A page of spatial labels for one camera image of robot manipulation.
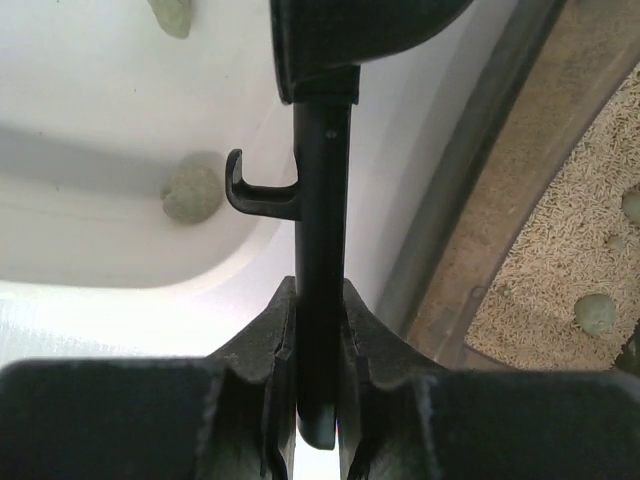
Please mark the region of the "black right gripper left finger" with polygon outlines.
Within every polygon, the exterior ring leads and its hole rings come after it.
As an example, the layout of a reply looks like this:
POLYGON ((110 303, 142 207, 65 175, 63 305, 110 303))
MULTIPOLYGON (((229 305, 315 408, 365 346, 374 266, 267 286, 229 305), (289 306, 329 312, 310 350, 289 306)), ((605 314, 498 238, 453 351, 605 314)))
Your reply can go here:
POLYGON ((30 359, 1 371, 5 479, 288 479, 295 285, 206 357, 30 359))

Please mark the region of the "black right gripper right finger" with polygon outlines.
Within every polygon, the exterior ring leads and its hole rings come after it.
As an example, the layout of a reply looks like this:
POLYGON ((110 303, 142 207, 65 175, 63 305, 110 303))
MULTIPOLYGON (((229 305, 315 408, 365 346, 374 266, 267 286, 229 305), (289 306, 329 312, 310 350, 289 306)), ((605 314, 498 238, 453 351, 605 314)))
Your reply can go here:
POLYGON ((447 370, 351 284, 340 323, 345 479, 635 479, 639 381, 626 374, 447 370))

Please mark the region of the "black litter scoop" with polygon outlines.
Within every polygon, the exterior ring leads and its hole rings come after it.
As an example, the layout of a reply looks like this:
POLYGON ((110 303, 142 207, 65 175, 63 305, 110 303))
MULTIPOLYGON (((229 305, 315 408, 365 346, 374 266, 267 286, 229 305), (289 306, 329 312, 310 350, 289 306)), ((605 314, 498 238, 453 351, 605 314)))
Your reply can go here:
POLYGON ((298 428, 314 448, 335 444, 351 110, 361 67, 426 42, 465 9, 451 0, 270 5, 279 96, 293 109, 297 179, 286 187, 252 185, 236 149, 227 157, 225 190, 242 213, 295 224, 298 428))

